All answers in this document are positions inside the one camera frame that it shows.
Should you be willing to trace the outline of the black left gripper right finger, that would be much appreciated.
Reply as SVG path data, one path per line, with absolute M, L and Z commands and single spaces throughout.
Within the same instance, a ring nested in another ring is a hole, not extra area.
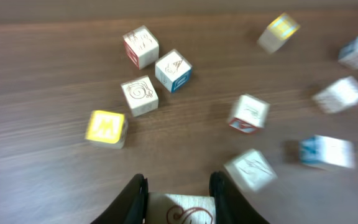
M 269 224 L 222 171 L 211 174 L 209 195 L 215 200 L 217 224 Z

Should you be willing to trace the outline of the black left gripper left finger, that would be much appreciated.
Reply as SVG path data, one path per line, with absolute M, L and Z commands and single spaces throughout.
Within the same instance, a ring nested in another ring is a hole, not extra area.
M 143 224 L 149 186 L 142 174 L 136 174 L 91 224 Z

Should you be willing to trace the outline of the cat picture red block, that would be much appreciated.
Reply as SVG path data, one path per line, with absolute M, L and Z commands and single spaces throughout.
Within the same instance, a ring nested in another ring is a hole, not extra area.
M 149 193 L 145 223 L 215 224 L 215 200 L 209 196 Z

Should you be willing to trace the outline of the bird picture red block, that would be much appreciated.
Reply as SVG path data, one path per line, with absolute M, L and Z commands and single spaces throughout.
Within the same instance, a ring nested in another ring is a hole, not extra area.
M 242 192 L 258 192 L 277 178 L 263 154 L 255 149 L 225 163 L 224 168 Z

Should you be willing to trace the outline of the number four wooden block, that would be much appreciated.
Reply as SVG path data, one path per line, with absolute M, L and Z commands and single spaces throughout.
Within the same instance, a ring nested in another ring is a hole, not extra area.
M 341 78 L 312 99 L 327 114 L 342 112 L 358 104 L 358 81 L 353 76 Z

